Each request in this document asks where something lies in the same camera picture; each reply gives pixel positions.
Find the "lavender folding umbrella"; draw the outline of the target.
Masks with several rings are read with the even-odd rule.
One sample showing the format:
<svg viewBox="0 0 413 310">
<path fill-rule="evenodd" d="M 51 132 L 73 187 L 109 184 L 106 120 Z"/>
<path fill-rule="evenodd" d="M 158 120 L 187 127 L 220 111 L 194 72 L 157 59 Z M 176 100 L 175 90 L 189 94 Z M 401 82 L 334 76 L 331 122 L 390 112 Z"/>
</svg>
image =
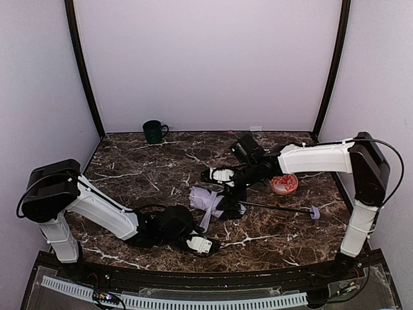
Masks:
<svg viewBox="0 0 413 310">
<path fill-rule="evenodd" d="M 210 225 L 211 217 L 219 219 L 221 211 L 218 207 L 220 203 L 223 203 L 224 195 L 216 191 L 209 189 L 203 189 L 201 187 L 192 187 L 189 194 L 189 201 L 191 208 L 204 211 L 204 217 L 201 220 L 200 228 L 205 233 Z M 241 204 L 242 217 L 247 211 L 244 203 Z"/>
</svg>

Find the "red patterned ceramic bowl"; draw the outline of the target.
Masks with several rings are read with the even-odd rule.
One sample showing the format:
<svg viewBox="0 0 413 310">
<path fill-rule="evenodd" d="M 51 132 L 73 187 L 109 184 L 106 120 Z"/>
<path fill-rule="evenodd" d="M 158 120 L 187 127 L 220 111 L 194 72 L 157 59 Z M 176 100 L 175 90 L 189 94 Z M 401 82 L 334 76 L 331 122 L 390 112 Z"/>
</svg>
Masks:
<svg viewBox="0 0 413 310">
<path fill-rule="evenodd" d="M 269 181 L 271 189 L 278 195 L 293 194 L 299 185 L 299 180 L 294 174 L 274 177 Z"/>
</svg>

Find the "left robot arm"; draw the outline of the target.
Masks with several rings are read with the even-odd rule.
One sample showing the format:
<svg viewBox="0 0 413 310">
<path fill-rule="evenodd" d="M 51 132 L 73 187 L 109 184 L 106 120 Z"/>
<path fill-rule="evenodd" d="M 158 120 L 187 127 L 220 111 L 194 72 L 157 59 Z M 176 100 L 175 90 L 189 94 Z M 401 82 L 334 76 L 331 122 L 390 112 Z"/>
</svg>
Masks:
<svg viewBox="0 0 413 310">
<path fill-rule="evenodd" d="M 38 224 L 59 261 L 70 264 L 78 261 L 81 250 L 65 220 L 65 211 L 80 214 L 132 247 L 174 243 L 199 252 L 203 243 L 186 207 L 163 207 L 153 213 L 128 209 L 97 190 L 73 159 L 34 169 L 16 209 L 18 218 Z"/>
</svg>

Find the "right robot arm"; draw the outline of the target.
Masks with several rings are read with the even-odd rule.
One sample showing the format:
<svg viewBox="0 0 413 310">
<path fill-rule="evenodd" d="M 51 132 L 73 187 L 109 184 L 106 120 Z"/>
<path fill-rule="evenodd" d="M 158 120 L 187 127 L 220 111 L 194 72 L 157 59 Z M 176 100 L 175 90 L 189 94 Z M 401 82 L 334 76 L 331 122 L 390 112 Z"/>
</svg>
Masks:
<svg viewBox="0 0 413 310">
<path fill-rule="evenodd" d="M 291 143 L 265 150 L 247 134 L 230 150 L 242 164 L 239 170 L 213 169 L 212 180 L 236 194 L 264 179 L 301 172 L 341 172 L 351 174 L 355 187 L 352 215 L 340 254 L 355 258 L 372 234 L 379 213 L 390 199 L 387 194 L 390 165 L 380 150 L 381 140 L 367 132 L 355 138 L 315 145 Z"/>
</svg>

